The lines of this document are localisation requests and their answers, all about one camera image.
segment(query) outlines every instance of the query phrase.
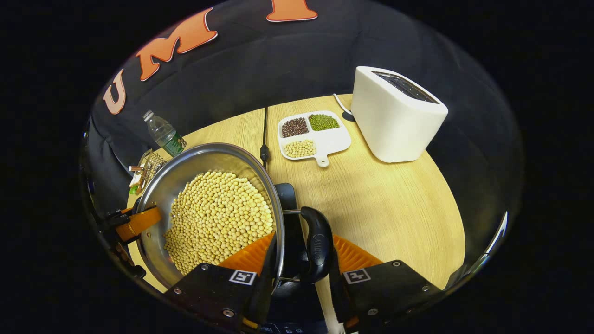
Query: white tray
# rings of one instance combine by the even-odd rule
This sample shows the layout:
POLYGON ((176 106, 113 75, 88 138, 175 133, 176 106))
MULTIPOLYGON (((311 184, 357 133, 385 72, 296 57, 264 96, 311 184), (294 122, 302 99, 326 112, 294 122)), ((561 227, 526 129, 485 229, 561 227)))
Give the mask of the white tray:
POLYGON ((330 161, 328 161, 328 155, 330 153, 336 153, 348 149, 351 142, 349 132, 346 130, 345 125, 342 123, 342 120, 340 120, 340 118, 336 116, 335 113, 325 110, 306 112, 304 114, 292 115, 281 119, 277 126, 277 135, 279 138, 280 152, 285 158, 289 160, 302 160, 314 158, 315 161, 318 163, 318 166, 320 167, 326 167, 330 164, 330 161), (322 131, 314 131, 311 128, 311 124, 309 123, 308 119, 308 117, 312 114, 322 114, 331 116, 338 122, 338 125, 340 127, 322 131), (307 130, 309 130, 309 132, 299 134, 297 136, 283 138, 283 124, 290 119, 299 117, 305 118, 305 123, 307 124, 307 130), (292 143, 294 141, 304 141, 306 139, 312 140, 314 142, 314 155, 304 157, 290 157, 285 153, 285 145, 292 143))

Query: plastic bottle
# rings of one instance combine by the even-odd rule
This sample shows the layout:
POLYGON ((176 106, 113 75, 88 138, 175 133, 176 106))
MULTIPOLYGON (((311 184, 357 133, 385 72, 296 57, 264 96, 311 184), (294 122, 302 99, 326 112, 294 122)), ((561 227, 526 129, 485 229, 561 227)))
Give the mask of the plastic bottle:
POLYGON ((148 132, 160 147, 171 156, 182 153, 186 146, 186 141, 175 131, 169 122, 159 116, 155 116, 150 110, 144 114, 143 118, 148 126, 148 132))

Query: metal bowl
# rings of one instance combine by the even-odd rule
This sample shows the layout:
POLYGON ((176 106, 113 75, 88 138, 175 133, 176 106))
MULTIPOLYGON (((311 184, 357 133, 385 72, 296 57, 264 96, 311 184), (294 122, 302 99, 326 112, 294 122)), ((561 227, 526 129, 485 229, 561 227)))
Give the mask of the metal bowl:
POLYGON ((138 248, 143 260, 154 277, 167 289, 184 276, 175 267, 169 253, 163 249, 163 234, 171 227, 171 204, 186 183, 197 174, 209 169, 232 172, 247 178, 271 205, 271 214, 276 222, 276 263, 274 286, 283 269, 285 225, 279 196, 262 164, 246 150, 231 144, 210 143, 193 147, 169 161, 153 178, 140 198, 137 211, 150 207, 155 202, 163 219, 146 229, 140 237, 138 248))

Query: wooden table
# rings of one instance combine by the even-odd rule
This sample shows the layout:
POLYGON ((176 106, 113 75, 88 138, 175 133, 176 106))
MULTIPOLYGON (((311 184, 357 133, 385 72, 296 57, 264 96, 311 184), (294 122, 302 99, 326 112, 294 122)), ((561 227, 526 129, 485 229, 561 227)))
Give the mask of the wooden table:
MULTIPOLYGON (((350 108, 351 94, 341 95, 350 108)), ((424 152, 405 163, 385 163, 369 150, 354 122, 343 120, 352 144, 328 156, 330 165, 321 168, 315 159, 292 161, 279 149, 277 124, 287 116, 328 110, 342 114, 333 96, 299 100, 268 108, 267 171, 274 183, 295 187, 299 206, 311 206, 326 216, 332 232, 352 241, 378 259, 405 261, 435 286, 443 289, 449 276, 463 262, 465 238, 456 201, 437 165, 424 152)), ((224 142, 260 156, 264 109, 248 112, 194 131, 184 139, 189 147, 224 142)), ((163 158, 171 157, 159 149, 163 158)), ((130 196, 132 207, 137 196, 130 196)), ((307 225, 302 220, 304 231, 307 225)), ((136 247, 132 259, 141 258, 136 247)), ((147 270, 147 282, 161 286, 147 270)), ((328 277, 316 284, 330 333, 340 325, 331 303, 328 277)))

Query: black cloth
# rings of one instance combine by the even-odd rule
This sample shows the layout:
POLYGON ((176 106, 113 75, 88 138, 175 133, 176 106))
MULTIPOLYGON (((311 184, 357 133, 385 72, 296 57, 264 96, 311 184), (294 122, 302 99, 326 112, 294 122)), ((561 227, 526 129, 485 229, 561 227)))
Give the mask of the black cloth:
MULTIPOLYGON (((465 261, 473 262, 504 212, 515 216, 522 190, 521 139, 497 85, 444 36, 384 5, 360 0, 308 5, 319 17, 291 23, 268 22, 266 1, 216 5, 206 16, 210 30, 218 32, 211 42, 159 61, 158 72, 146 81, 140 81, 134 55, 123 64, 127 99, 117 115, 103 101, 121 68, 114 69, 91 111, 99 206, 123 209, 130 181, 124 166, 135 165, 149 147, 158 148, 142 119, 148 109, 186 135, 265 106, 352 93, 355 67, 380 67, 411 78, 448 107, 427 149, 454 194, 466 234, 465 261)), ((169 37, 175 27, 156 37, 169 37)))

